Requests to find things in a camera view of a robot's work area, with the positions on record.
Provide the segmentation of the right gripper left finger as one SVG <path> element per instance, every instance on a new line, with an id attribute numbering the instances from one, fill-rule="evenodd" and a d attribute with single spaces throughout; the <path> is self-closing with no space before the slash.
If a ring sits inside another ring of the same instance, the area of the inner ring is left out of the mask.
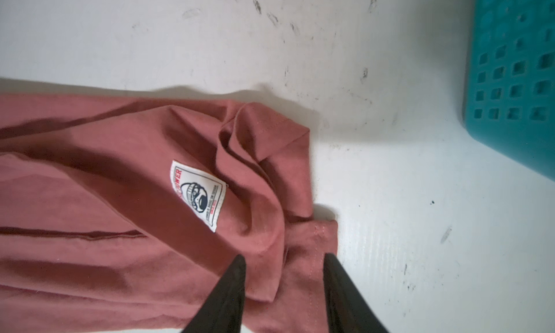
<path id="1" fill-rule="evenodd" d="M 247 265 L 238 255 L 182 333 L 238 333 L 245 304 Z"/>

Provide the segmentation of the maroon tank top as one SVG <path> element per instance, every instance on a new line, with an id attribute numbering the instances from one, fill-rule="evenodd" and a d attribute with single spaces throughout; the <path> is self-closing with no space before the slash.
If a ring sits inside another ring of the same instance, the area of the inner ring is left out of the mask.
<path id="1" fill-rule="evenodd" d="M 326 332 L 308 128 L 259 103 L 1 96 L 1 331 L 182 328 L 238 255 L 253 332 Z"/>

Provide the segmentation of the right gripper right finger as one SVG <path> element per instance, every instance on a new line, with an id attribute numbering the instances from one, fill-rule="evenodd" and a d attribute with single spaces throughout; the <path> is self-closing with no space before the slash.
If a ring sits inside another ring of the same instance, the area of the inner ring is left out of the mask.
<path id="1" fill-rule="evenodd" d="M 329 332 L 388 333 L 332 253 L 324 257 L 323 282 Z"/>

